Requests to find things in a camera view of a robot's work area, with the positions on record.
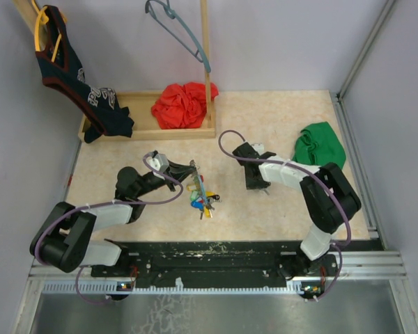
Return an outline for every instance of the gray wall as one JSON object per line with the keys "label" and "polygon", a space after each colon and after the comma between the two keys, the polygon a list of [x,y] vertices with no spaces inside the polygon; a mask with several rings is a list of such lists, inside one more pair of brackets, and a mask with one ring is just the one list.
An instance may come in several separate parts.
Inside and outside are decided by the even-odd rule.
{"label": "gray wall", "polygon": [[32,35],[12,3],[0,1],[0,334],[20,305],[29,244],[65,191],[79,117],[42,86]]}
{"label": "gray wall", "polygon": [[399,1],[346,108],[382,228],[418,296],[418,0]]}
{"label": "gray wall", "polygon": [[[384,2],[209,0],[212,80],[221,90],[338,91]],[[202,65],[145,14],[145,1],[53,3],[69,19],[88,78],[117,90],[203,81]],[[199,3],[171,0],[201,38]],[[165,22],[186,38],[176,21]]]}

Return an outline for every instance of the wooden table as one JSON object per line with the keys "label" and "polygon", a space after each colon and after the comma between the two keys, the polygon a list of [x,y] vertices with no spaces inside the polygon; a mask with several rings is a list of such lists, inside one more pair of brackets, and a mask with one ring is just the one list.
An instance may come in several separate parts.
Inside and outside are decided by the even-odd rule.
{"label": "wooden table", "polygon": [[[328,121],[340,137],[339,126],[327,91],[226,92],[215,100],[217,133],[236,129],[250,143],[263,143],[265,149],[283,158],[292,157],[300,130],[313,122]],[[228,134],[228,151],[241,141]],[[178,164],[191,159],[201,167],[207,190],[218,193],[213,218],[200,220],[190,206],[190,193],[167,205],[146,207],[141,218],[94,233],[94,239],[115,241],[259,241],[300,240],[312,222],[301,193],[281,184],[272,184],[270,195],[247,191],[244,170],[218,148],[217,139],[181,141],[118,141],[83,144],[77,160],[67,201],[74,205],[111,200],[116,175],[125,166],[148,172],[141,158],[150,151],[165,153]],[[343,169],[355,186],[348,162]],[[166,187],[144,200],[160,200],[173,195]],[[369,239],[362,210],[351,221],[353,239]],[[345,239],[342,226],[337,238]]]}

